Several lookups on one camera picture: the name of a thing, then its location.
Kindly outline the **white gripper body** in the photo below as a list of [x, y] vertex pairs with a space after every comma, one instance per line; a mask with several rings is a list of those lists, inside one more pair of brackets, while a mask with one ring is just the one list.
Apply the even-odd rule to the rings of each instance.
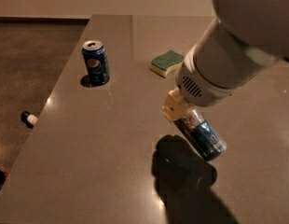
[[206, 107], [219, 103], [241, 85], [231, 72], [224, 49], [197, 44], [186, 54], [175, 80], [189, 103]]

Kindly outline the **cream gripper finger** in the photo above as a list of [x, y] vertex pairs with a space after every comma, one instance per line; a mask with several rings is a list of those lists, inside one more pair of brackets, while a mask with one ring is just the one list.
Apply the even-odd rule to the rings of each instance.
[[174, 122], [180, 118], [186, 117], [193, 109], [191, 104], [180, 92], [174, 89], [168, 92], [161, 113], [169, 122]]

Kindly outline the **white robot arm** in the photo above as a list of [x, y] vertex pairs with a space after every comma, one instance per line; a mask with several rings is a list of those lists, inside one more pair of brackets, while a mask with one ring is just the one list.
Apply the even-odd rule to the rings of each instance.
[[217, 104], [277, 61], [289, 62], [289, 0], [213, 0], [213, 9], [162, 107], [170, 122]]

